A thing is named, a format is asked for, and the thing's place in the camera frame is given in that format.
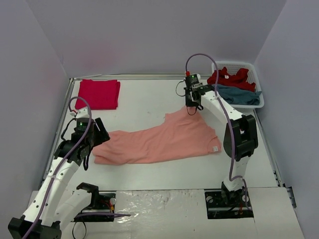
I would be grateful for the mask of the salmon pink t-shirt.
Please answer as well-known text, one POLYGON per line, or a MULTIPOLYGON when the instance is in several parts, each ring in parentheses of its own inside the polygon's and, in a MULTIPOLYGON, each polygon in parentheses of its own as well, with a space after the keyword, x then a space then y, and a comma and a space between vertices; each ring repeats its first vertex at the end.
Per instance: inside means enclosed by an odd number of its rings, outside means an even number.
POLYGON ((158 126, 109 135, 109 141, 93 149, 96 164, 149 164, 221 152, 215 130, 200 113, 187 107, 166 114, 158 126))

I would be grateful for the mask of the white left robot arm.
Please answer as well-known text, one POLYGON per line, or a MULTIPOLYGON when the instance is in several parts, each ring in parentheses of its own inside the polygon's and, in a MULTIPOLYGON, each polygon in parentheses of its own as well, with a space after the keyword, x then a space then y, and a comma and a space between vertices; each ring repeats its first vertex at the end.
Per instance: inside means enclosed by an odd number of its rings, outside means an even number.
POLYGON ((45 216, 52 216, 69 180, 88 159, 93 147, 110 139, 100 118, 76 119, 70 140, 63 140, 54 153, 52 169, 44 180, 33 205, 18 218, 12 218, 8 230, 14 239, 59 239, 62 231, 58 222, 44 224, 45 216))

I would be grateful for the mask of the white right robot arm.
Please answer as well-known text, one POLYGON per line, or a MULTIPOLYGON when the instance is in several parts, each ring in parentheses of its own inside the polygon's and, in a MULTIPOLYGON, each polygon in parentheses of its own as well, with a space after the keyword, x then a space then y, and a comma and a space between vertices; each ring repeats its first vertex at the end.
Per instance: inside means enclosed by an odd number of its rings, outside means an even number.
POLYGON ((217 85, 204 85, 199 74, 186 73, 185 104, 197 110, 207 109, 225 125, 223 149, 231 158, 229 175, 221 185, 221 200, 234 205, 247 194, 244 179, 247 164, 258 147, 257 125, 254 116, 244 115, 228 104, 218 93, 217 85))

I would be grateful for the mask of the folded red t-shirt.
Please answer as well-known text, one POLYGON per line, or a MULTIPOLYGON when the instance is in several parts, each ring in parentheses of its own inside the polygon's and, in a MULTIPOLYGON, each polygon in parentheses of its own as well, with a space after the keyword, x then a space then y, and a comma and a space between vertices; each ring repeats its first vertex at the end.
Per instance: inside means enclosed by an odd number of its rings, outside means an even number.
POLYGON ((91 110, 115 110, 118 107, 120 86, 118 80, 83 79, 80 82, 78 96, 88 103, 91 110))

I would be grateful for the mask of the blue-grey t-shirt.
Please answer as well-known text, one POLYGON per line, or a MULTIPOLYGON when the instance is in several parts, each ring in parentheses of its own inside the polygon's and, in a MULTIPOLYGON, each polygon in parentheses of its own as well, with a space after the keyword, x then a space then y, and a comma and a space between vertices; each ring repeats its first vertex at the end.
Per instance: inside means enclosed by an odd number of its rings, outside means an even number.
POLYGON ((251 92, 236 87, 217 85, 218 94, 231 105, 257 106, 260 104, 261 91, 251 92))

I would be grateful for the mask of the white plastic laundry basket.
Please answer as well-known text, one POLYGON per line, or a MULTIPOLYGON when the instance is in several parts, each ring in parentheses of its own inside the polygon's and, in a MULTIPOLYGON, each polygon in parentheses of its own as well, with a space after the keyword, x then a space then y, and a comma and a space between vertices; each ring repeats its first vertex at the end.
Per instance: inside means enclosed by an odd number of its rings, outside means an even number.
POLYGON ((217 61, 211 65, 212 76, 207 82, 214 84, 216 77, 220 95, 238 109, 260 109, 264 97, 255 67, 246 62, 217 61))

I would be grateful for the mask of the dark red t-shirt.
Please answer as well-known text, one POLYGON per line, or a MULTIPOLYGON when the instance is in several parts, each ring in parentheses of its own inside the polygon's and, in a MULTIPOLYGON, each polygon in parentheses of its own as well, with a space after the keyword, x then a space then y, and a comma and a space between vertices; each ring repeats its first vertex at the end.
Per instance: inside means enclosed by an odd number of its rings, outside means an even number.
POLYGON ((218 70, 219 78, 218 84, 227 87, 236 87, 241 90, 255 92, 255 83, 248 82, 249 70, 246 68, 240 68, 235 75, 230 75, 226 67, 218 70))

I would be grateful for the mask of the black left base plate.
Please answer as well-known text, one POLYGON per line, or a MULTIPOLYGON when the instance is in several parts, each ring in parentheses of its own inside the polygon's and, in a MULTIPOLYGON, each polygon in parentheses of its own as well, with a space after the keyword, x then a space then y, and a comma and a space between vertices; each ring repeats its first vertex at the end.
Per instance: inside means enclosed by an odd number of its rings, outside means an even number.
MULTIPOLYGON (((95 206, 86 207, 81 210, 78 214, 87 214, 87 213, 113 213, 115 210, 115 200, 116 200, 116 192, 100 192, 99 199, 95 206)), ((85 223, 97 223, 97 222, 113 222, 114 216, 105 216, 105 215, 92 215, 92 216, 84 216, 74 219, 72 222, 85 222, 85 223)))

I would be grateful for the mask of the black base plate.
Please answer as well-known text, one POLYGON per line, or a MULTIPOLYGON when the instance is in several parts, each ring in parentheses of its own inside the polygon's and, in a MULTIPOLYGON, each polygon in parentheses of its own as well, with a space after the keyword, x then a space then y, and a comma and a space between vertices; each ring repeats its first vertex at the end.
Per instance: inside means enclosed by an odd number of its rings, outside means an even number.
POLYGON ((209 220, 254 218, 249 195, 245 197, 243 189, 235 192, 230 202, 222 197, 221 189, 204 190, 204 196, 209 220))
MULTIPOLYGON (((99 199, 95 206, 86 207, 81 210, 78 214, 87 214, 87 213, 113 213, 115 210, 115 200, 116 200, 116 192, 100 192, 99 199)), ((97 222, 113 222, 114 216, 105 216, 105 215, 92 215, 92 216, 84 216, 74 219, 72 222, 85 222, 85 223, 97 223, 97 222)))

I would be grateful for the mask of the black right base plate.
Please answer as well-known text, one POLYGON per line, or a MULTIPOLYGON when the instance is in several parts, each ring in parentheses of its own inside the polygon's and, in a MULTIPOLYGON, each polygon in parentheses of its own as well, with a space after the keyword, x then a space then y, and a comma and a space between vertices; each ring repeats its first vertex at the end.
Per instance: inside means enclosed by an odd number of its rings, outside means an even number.
POLYGON ((209 220, 254 218, 249 195, 245 197, 243 189, 235 192, 230 202, 222 197, 221 189, 204 190, 204 196, 209 220))

